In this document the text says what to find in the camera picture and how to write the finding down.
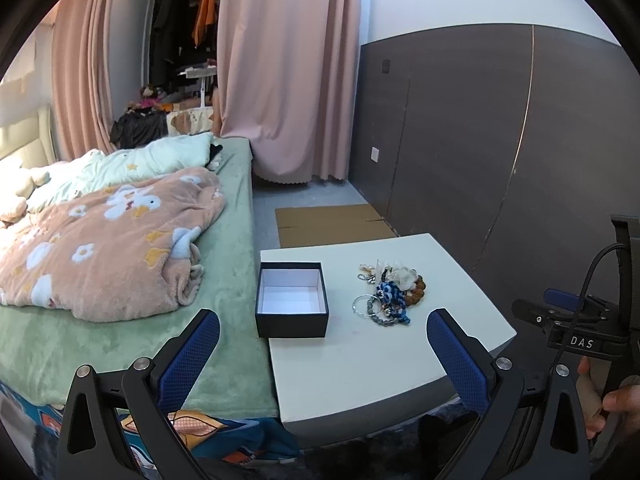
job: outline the dark gray wall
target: dark gray wall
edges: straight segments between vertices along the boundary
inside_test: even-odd
[[[431,233],[518,331],[507,353],[540,366],[552,351],[511,303],[577,292],[610,214],[640,214],[640,76],[620,47],[550,27],[381,40],[362,47],[352,149],[354,186],[399,234]],[[616,269],[591,291],[617,301]]]

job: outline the duck print blanket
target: duck print blanket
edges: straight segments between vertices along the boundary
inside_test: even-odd
[[[97,322],[190,304],[203,274],[194,241],[224,206],[216,175],[188,168],[27,215],[0,230],[0,303]]]

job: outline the bolt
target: bolt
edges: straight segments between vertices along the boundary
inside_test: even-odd
[[[556,373],[562,377],[567,377],[567,375],[569,375],[569,368],[564,365],[558,365],[556,367]]]
[[[90,371],[91,371],[91,368],[89,365],[82,365],[81,367],[78,368],[78,370],[76,370],[76,375],[78,377],[87,377]]]
[[[148,357],[139,357],[135,361],[133,361],[133,367],[136,370],[146,370],[147,368],[149,368],[150,364],[151,361]]]
[[[495,360],[495,364],[500,370],[511,370],[511,361],[509,361],[506,357],[498,357]]]

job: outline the green bed sheet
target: green bed sheet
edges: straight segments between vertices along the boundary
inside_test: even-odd
[[[64,404],[80,365],[98,372],[127,368],[155,355],[209,308],[220,317],[220,342],[184,408],[219,418],[278,416],[268,349],[254,319],[251,151],[246,139],[221,143],[226,207],[196,241],[205,275],[195,302],[170,314],[104,324],[64,310],[0,306],[0,381],[37,406]]]

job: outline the black box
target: black box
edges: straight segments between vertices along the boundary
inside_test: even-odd
[[[329,321],[320,263],[260,264],[255,324],[260,337],[324,337]]]

